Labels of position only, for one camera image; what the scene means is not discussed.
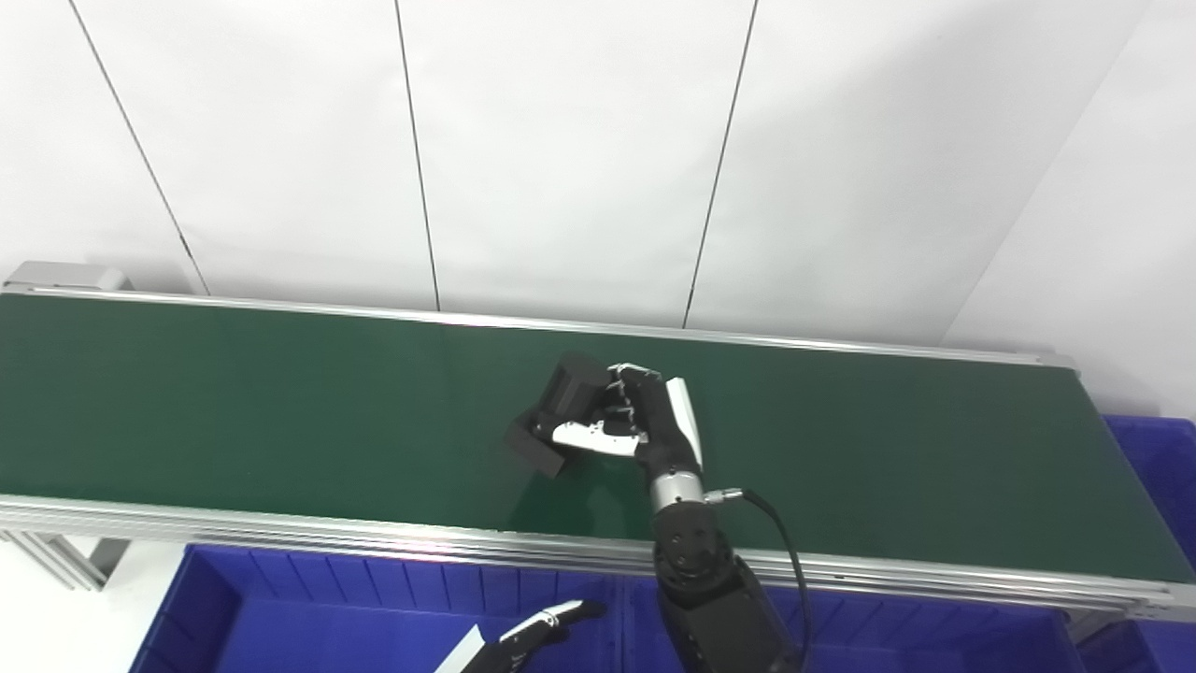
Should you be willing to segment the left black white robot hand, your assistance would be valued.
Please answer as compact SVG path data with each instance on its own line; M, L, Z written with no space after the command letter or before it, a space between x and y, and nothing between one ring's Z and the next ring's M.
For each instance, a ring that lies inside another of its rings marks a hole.
M476 623L437 665L437 672L520 672L536 651L568 640L574 623L602 618L606 611L606 602L598 600L568 600L538 610L498 640L486 640Z

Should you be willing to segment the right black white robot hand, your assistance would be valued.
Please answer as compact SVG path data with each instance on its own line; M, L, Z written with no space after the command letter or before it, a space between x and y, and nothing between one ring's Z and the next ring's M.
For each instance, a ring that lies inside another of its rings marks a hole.
M629 459L648 482L704 472L684 380L640 365L565 354L521 430L554 455L549 475L576 452Z

